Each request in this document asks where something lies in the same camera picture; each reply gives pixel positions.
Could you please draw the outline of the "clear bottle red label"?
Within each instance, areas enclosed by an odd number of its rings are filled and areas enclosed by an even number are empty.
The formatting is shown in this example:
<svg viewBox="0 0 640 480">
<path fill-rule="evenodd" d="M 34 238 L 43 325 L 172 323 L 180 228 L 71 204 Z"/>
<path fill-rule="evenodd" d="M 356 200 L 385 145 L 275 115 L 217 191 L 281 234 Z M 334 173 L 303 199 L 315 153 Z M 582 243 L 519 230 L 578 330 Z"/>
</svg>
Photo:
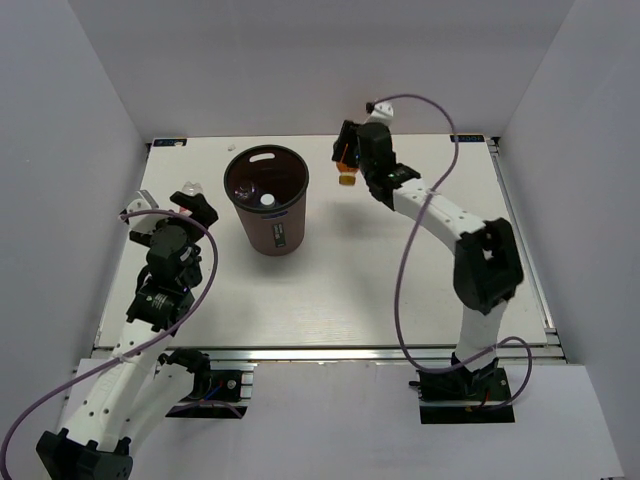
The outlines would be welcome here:
<svg viewBox="0 0 640 480">
<path fill-rule="evenodd" d="M 201 209 L 203 199 L 202 185 L 198 182 L 187 181 L 180 190 L 179 213 L 191 216 L 194 211 Z"/>
</svg>

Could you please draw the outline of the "orange bottle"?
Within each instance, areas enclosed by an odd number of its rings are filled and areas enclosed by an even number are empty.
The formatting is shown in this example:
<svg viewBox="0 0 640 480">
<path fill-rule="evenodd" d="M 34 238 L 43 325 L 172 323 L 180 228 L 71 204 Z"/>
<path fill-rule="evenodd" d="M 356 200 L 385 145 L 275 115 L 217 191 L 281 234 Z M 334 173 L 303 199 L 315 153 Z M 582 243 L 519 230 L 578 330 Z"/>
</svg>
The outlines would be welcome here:
<svg viewBox="0 0 640 480">
<path fill-rule="evenodd" d="M 357 168 L 350 167 L 345 159 L 349 150 L 349 144 L 346 144 L 339 152 L 336 167 L 339 172 L 338 181 L 341 186 L 354 186 L 358 173 Z"/>
</svg>

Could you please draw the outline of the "blue label water bottle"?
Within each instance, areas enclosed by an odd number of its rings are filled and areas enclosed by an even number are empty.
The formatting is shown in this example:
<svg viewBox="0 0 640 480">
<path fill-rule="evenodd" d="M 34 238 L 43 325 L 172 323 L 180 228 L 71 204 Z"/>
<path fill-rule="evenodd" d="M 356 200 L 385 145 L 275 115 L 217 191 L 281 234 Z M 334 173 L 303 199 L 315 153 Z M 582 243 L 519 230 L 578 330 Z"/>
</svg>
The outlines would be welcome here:
<svg viewBox="0 0 640 480">
<path fill-rule="evenodd" d="M 276 203 L 276 198 L 270 193 L 263 194 L 259 199 L 259 205 L 263 209 L 271 209 L 276 206 Z"/>
<path fill-rule="evenodd" d="M 257 192 L 258 188 L 251 179 L 239 180 L 233 187 L 234 198 L 244 204 L 254 202 Z"/>
</svg>

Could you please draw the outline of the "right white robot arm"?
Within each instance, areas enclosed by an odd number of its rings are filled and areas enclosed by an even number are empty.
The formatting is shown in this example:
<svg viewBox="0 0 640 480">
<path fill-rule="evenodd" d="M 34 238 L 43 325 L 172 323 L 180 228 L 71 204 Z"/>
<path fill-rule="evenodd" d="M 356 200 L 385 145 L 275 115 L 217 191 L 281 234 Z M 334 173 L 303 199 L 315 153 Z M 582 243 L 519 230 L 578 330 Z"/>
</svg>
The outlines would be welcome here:
<svg viewBox="0 0 640 480">
<path fill-rule="evenodd" d="M 497 337 L 508 302 L 524 280 L 510 222 L 483 220 L 428 187 L 396 159 L 389 128 L 377 121 L 343 122 L 332 160 L 358 170 L 371 196 L 439 240 L 453 256 L 453 288 L 463 305 L 451 364 L 453 390 L 472 399 L 497 368 Z"/>
</svg>

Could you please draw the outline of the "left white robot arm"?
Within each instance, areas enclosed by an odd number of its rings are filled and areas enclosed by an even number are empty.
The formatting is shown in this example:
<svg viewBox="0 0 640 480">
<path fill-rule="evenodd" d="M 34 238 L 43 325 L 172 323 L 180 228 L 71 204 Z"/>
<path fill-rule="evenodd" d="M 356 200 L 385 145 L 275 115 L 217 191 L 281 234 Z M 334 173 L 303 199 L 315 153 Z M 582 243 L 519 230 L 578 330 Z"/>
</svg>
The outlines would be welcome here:
<svg viewBox="0 0 640 480">
<path fill-rule="evenodd" d="M 205 299 L 211 277 L 202 274 L 202 238 L 216 210 L 195 191 L 170 197 L 178 212 L 160 209 L 144 190 L 122 212 L 132 242 L 146 247 L 134 299 L 108 361 L 90 372 L 95 382 L 58 432 L 46 431 L 36 452 L 52 479 L 127 479 L 133 446 L 182 397 L 199 399 L 211 387 L 205 357 L 165 350 Z"/>
</svg>

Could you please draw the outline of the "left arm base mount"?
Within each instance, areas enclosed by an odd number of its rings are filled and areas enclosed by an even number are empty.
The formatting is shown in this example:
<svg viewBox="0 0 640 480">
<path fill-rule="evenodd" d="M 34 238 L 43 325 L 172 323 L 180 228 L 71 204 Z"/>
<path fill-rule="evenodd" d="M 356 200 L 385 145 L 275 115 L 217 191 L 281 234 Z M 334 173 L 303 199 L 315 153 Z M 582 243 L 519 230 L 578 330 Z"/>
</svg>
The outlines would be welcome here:
<svg viewBox="0 0 640 480">
<path fill-rule="evenodd" d="M 168 365 L 178 365 L 187 371 L 192 390 L 166 418 L 241 419 L 246 414 L 253 388 L 253 366 L 214 365 L 208 354 L 196 349 L 176 349 L 162 353 L 156 373 Z"/>
</svg>

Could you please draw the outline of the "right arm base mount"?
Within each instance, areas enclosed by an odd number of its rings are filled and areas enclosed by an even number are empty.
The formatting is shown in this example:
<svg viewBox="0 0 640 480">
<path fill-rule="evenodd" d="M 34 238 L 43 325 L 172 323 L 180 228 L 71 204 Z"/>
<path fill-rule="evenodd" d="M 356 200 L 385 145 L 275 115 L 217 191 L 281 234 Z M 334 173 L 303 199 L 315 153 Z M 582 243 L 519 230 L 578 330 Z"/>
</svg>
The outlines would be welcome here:
<svg viewBox="0 0 640 480">
<path fill-rule="evenodd" d="M 515 414 L 506 371 L 493 359 L 474 371 L 461 367 L 444 374 L 417 372 L 408 385 L 418 396 L 423 425 L 510 424 Z"/>
</svg>

